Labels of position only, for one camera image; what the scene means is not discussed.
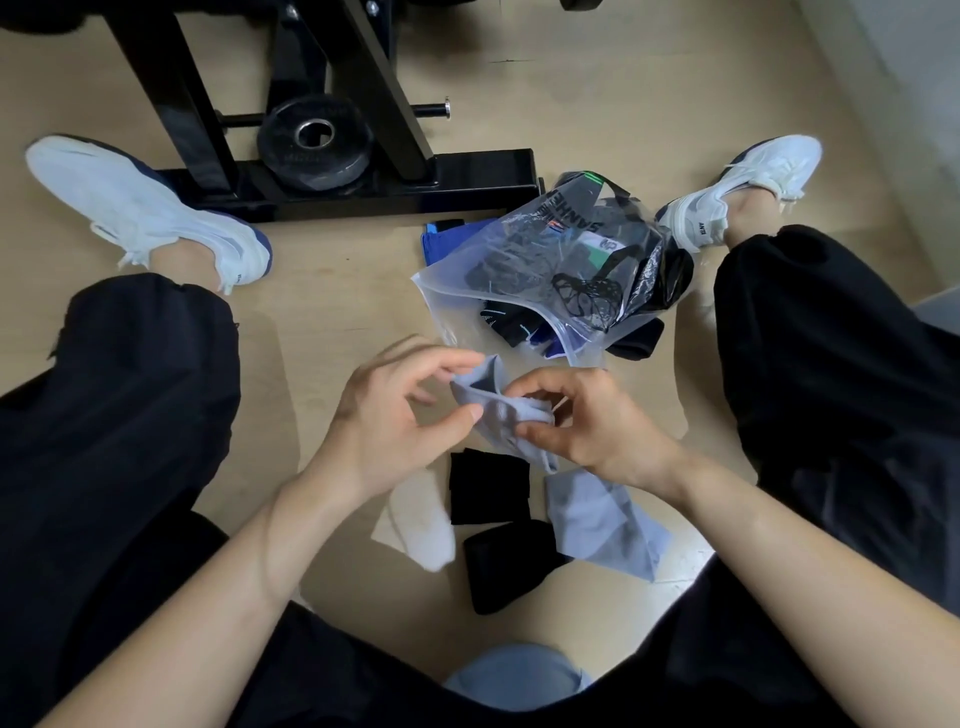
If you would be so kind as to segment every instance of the white sock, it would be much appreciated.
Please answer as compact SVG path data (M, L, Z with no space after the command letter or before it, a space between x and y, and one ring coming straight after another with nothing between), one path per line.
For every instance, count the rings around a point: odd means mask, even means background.
M433 471L414 473L390 493L370 537L428 571L439 571L453 561L457 549L443 492Z

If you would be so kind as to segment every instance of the packaging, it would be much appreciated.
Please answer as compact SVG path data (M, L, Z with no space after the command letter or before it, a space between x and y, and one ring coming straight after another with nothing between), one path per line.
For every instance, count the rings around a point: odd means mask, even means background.
M527 369L558 352L589 367L676 303L693 269L639 200L595 173L570 172L413 280L450 346L513 348Z

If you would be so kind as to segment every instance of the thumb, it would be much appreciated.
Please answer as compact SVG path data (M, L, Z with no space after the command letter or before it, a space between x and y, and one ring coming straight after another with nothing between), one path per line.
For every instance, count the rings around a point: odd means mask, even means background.
M482 404L457 407L435 425L419 427L415 448L419 459L432 462L441 453L458 445L483 416Z
M555 427L547 423L519 423L516 426L516 436L528 440L538 448L565 455L570 441L570 428Z

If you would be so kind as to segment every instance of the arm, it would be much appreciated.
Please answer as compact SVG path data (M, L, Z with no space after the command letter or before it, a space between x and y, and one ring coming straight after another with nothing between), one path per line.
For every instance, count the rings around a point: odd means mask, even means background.
M860 725L955 725L960 619L774 498L661 432L602 370L548 368L504 394L540 393L560 425L517 434L684 513Z
M420 427L419 382L469 371L476 352L404 340L361 367L316 456L40 722L207 728L227 723L300 578L334 529L463 440L482 414Z

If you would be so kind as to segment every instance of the hand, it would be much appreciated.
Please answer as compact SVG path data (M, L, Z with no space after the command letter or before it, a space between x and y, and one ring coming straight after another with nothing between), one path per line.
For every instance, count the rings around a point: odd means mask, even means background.
M507 397L553 403L555 425L520 423L516 434L614 483L675 502L675 469L686 457L602 369L545 367L508 386Z
M458 407L435 425L420 426L409 400L433 404L420 387L449 382L479 366L484 355L431 345L422 336L398 341L359 367L347 382L324 443L307 473L326 469L352 507L394 488L467 437L483 407Z

